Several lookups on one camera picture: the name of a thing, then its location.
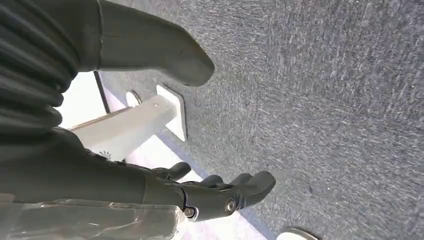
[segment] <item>robotic hand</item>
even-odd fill
[[[206,83],[214,64],[181,27],[106,0],[6,0],[0,19],[0,193],[15,202],[173,205],[202,221],[255,205],[276,184],[265,171],[178,183],[186,163],[110,162],[57,127],[53,107],[78,72],[158,69],[187,86]]]

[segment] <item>white bracket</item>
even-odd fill
[[[175,109],[177,109],[176,116],[166,124],[166,127],[181,141],[185,142],[187,138],[187,129],[183,97],[166,86],[157,85],[156,91],[157,95],[166,98],[168,101],[174,104]]]
[[[156,91],[156,96],[144,102],[135,92],[129,92],[128,104],[134,107],[80,124],[71,131],[85,148],[111,161],[123,160],[165,127],[180,140],[186,141],[183,98],[165,86],[157,85]]]

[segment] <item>plastic wrap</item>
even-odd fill
[[[0,194],[1,240],[176,240],[188,222],[171,205],[74,199],[16,203]]]

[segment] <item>white metal bar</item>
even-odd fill
[[[175,134],[181,141],[185,142],[187,139],[186,130],[186,111],[184,109],[184,99],[178,93],[172,91],[166,86],[156,86],[157,95],[163,96],[171,103],[174,104],[176,117],[166,124],[166,127]]]
[[[85,148],[111,161],[121,161],[164,129],[177,117],[178,110],[173,102],[157,95],[136,107],[84,123],[71,131]]]

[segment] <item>gray carpet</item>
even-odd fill
[[[271,233],[424,239],[422,0],[115,2],[186,28],[216,73],[190,88],[106,72],[106,87],[180,93],[188,141],[165,134],[209,174],[272,172],[253,208]]]

